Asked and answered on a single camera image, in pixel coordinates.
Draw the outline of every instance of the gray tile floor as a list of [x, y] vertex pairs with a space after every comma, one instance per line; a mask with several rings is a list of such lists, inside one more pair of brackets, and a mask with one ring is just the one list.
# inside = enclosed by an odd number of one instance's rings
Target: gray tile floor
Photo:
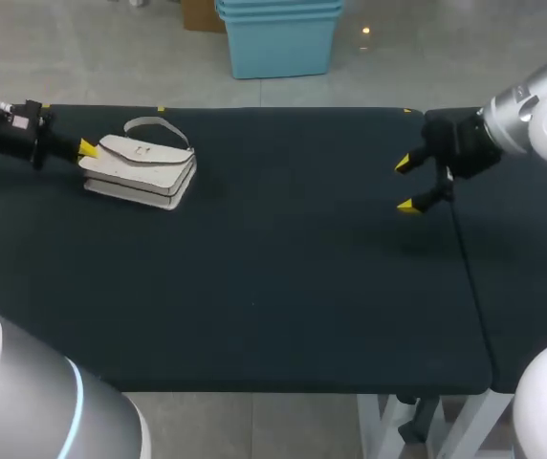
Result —
[[[425, 110], [482, 104], [546, 59], [542, 0], [347, 0], [328, 75], [263, 81], [234, 80], [226, 37], [184, 31], [175, 3], [0, 0], [8, 101]], [[360, 456], [350, 396], [130, 396], [151, 424], [156, 459]]]

